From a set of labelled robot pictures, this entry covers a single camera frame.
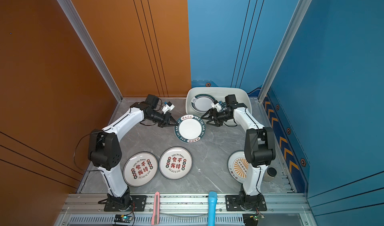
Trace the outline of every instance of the orange wall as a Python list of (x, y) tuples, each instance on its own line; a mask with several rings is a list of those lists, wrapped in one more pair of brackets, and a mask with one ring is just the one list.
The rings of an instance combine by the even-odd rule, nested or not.
[(0, 133), (0, 224), (52, 225), (83, 177), (79, 138), (105, 126), (117, 102), (56, 0), (0, 8), (0, 132), (32, 148)]
[(187, 94), (187, 0), (71, 1), (123, 96)]

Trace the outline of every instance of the blue handle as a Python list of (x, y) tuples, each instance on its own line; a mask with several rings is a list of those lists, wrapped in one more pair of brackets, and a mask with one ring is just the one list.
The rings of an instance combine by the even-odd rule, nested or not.
[(216, 215), (216, 204), (217, 204), (217, 193), (209, 192), (208, 195), (208, 226), (215, 225), (215, 215)]

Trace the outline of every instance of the blue wall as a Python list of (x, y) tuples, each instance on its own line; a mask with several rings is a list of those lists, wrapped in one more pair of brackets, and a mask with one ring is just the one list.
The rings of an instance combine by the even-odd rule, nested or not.
[(262, 85), (298, 1), (188, 0), (192, 86)]
[(370, 205), (384, 202), (384, 173), (368, 176), (384, 170), (383, 2), (313, 0), (272, 84), (310, 164), (319, 226), (381, 220)]

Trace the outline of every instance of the plate rim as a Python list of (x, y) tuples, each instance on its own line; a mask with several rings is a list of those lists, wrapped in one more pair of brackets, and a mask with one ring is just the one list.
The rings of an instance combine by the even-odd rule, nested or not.
[(212, 99), (212, 102), (214, 102), (216, 99), (212, 96), (212, 95), (209, 95), (209, 94), (206, 94), (206, 93), (201, 93), (201, 94), (198, 94), (198, 95), (195, 95), (195, 96), (193, 96), (192, 98), (191, 98), (191, 107), (192, 107), (192, 109), (196, 112), (196, 113), (206, 113), (206, 111), (205, 112), (202, 112), (202, 111), (199, 111), (197, 108), (195, 108), (195, 104), (194, 103), (192, 103), (192, 100), (195, 98), (195, 99), (197, 99), (196, 97), (199, 97), (199, 96), (207, 96), (208, 98), (210, 98), (210, 99)]
[[(229, 159), (232, 157), (232, 155), (234, 155), (235, 153), (238, 153), (238, 152), (243, 152), (243, 153), (245, 154), (244, 150), (237, 150), (237, 151), (231, 153), (231, 155), (228, 157), (228, 160), (227, 160), (227, 169), (228, 169), (228, 172), (229, 172), (229, 174), (230, 174), (231, 176), (232, 176), (231, 171), (229, 171)], [(243, 184), (243, 183), (239, 182), (237, 179), (235, 179), (233, 176), (232, 176), (232, 178), (233, 178), (234, 180), (236, 180), (236, 182), (238, 182), (238, 183), (240, 183), (240, 184)]]
[(156, 170), (155, 175), (153, 176), (152, 179), (154, 179), (154, 178), (156, 177), (157, 171), (159, 170), (159, 162), (158, 162), (156, 156), (153, 155), (152, 153), (147, 152), (147, 151), (143, 151), (143, 152), (139, 152), (139, 153), (136, 153), (135, 155), (131, 156), (131, 157), (128, 159), (128, 161), (125, 163), (125, 165), (124, 165), (124, 169), (123, 169), (123, 172), (122, 172), (122, 177), (124, 178), (124, 181), (126, 182), (126, 184), (128, 184), (128, 185), (131, 186), (131, 187), (141, 187), (141, 186), (144, 186), (144, 185), (146, 185), (146, 184), (148, 184), (149, 182), (152, 181), (152, 179), (151, 179), (151, 180), (149, 180), (148, 182), (146, 182), (146, 183), (143, 184), (143, 185), (134, 186), (134, 185), (129, 184), (129, 183), (127, 182), (127, 180), (125, 179), (125, 176), (124, 176), (124, 175), (125, 175), (125, 168), (127, 167), (128, 162), (131, 160), (132, 157), (134, 157), (134, 156), (136, 156), (136, 155), (139, 155), (139, 154), (141, 154), (141, 153), (148, 153), (148, 154), (151, 154), (151, 155), (156, 159), (157, 170)]
[[(204, 125), (204, 127), (205, 127), (205, 123), (204, 123), (203, 119), (201, 119), (199, 116), (197, 116), (197, 115), (195, 115), (195, 114), (192, 114), (192, 113), (188, 113), (188, 114), (185, 114), (185, 115), (193, 115), (193, 116), (199, 118), (200, 121), (203, 122), (203, 125)], [(181, 120), (181, 118), (184, 117), (185, 115), (183, 115), (183, 116), (181, 116), (180, 118), (178, 118), (178, 119), (176, 120), (176, 122), (178, 122), (179, 120)], [(203, 134), (203, 132), (204, 132), (203, 125), (200, 124), (200, 126), (201, 126), (201, 133), (200, 133), (200, 135)], [(191, 140), (191, 139), (186, 139), (185, 137), (182, 137), (182, 138), (186, 139), (186, 141), (181, 140), (181, 139), (177, 136), (177, 134), (176, 134), (176, 126), (174, 127), (174, 132), (175, 132), (175, 136), (176, 136), (180, 141), (182, 141), (182, 142), (184, 142), (184, 143), (195, 143), (195, 142), (187, 142), (188, 140)], [(202, 136), (199, 136), (200, 139), (202, 139), (202, 138), (204, 137), (204, 135), (205, 135), (205, 132), (204, 132), (204, 134), (203, 134)]]
[[(182, 149), (184, 149), (184, 150), (189, 154), (189, 156), (191, 157), (191, 161), (192, 161), (192, 163), (191, 163), (191, 167), (190, 167), (189, 171), (188, 171), (184, 176), (182, 176), (181, 178), (175, 178), (175, 179), (174, 179), (174, 178), (169, 178), (169, 177), (165, 176), (164, 173), (161, 171), (160, 166), (158, 166), (158, 168), (159, 168), (159, 170), (160, 170), (160, 173), (161, 173), (164, 177), (166, 177), (167, 179), (169, 179), (169, 180), (179, 180), (179, 179), (182, 179), (182, 178), (184, 178), (185, 176), (187, 176), (187, 174), (189, 174), (189, 172), (191, 171), (192, 166), (193, 166), (193, 158), (192, 158), (191, 153), (190, 153), (186, 148), (184, 148), (184, 147), (177, 146), (177, 147), (172, 147), (172, 148), (182, 148)], [(161, 157), (160, 157), (160, 159), (159, 159), (159, 163), (158, 163), (158, 165), (160, 165), (161, 158), (164, 156), (164, 154), (165, 154), (166, 152), (168, 152), (169, 150), (171, 150), (172, 148), (167, 149), (167, 150), (161, 155)]]

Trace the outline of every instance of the orange sunburst pattern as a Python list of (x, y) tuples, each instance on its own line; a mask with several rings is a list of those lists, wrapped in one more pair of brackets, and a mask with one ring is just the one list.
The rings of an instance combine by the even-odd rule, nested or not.
[(248, 162), (245, 158), (238, 158), (233, 163), (233, 169), (236, 174), (241, 178), (247, 177)]

